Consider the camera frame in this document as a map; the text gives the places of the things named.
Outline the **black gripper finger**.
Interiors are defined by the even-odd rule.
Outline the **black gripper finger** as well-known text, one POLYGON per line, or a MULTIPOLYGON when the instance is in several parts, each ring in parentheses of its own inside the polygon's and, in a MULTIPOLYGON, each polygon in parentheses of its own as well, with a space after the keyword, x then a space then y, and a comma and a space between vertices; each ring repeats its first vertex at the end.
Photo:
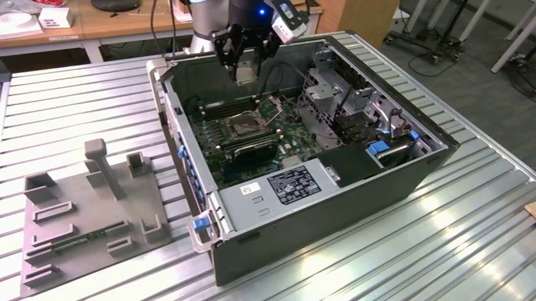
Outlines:
POLYGON ((280 39, 274 31, 271 31, 266 39, 259 41, 254 48, 254 74, 259 77, 262 63, 275 56, 280 46, 280 39))
POLYGON ((236 81, 239 58, 243 52, 243 28, 238 24, 210 33, 214 54, 227 70, 231 81, 236 81))

